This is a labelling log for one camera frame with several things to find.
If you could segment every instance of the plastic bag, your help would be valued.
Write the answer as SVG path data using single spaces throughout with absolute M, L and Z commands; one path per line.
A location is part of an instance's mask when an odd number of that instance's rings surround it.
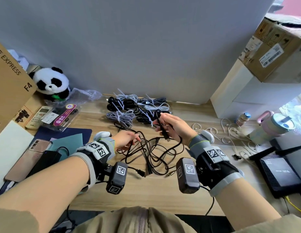
M 98 100 L 99 98 L 101 98 L 101 96 L 102 94 L 95 90 L 80 90 L 77 88 L 73 88 L 66 101 L 45 100 L 45 103 L 53 108 L 62 108 L 65 107 L 67 104 L 75 104 L 77 106 L 80 106 L 87 102 Z
M 290 116 L 295 123 L 295 131 L 301 134 L 301 103 L 294 98 L 280 108 L 281 113 Z

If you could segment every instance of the small bottle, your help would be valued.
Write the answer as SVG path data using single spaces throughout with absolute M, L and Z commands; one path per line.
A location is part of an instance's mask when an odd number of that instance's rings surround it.
M 235 124 L 242 126 L 250 119 L 250 117 L 251 115 L 249 113 L 244 113 L 239 116 L 239 118 L 235 121 Z

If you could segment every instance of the panda head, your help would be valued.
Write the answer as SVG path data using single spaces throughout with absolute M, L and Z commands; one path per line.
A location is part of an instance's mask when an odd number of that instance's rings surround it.
M 29 76 L 36 83 L 40 93 L 53 95 L 65 91 L 68 88 L 68 78 L 59 68 L 43 68 L 32 72 Z

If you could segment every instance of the panda eye patch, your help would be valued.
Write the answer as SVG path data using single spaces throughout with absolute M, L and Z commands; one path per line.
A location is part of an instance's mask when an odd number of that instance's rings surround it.
M 61 80 L 57 79 L 57 78 L 52 78 L 51 83 L 56 85 L 57 87 L 62 86 L 62 82 Z
M 38 89 L 44 91 L 46 90 L 46 83 L 44 83 L 42 80 L 39 80 L 37 83 L 36 83 Z

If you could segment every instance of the khaki clothing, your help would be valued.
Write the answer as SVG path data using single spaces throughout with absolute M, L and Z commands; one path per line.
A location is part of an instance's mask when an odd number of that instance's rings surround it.
M 37 233 L 38 222 L 28 211 L 0 209 L 0 233 Z M 194 233 L 195 231 L 177 216 L 154 208 L 122 208 L 104 212 L 80 224 L 73 233 Z M 237 233 L 297 233 L 301 232 L 301 218 L 287 215 L 264 222 Z

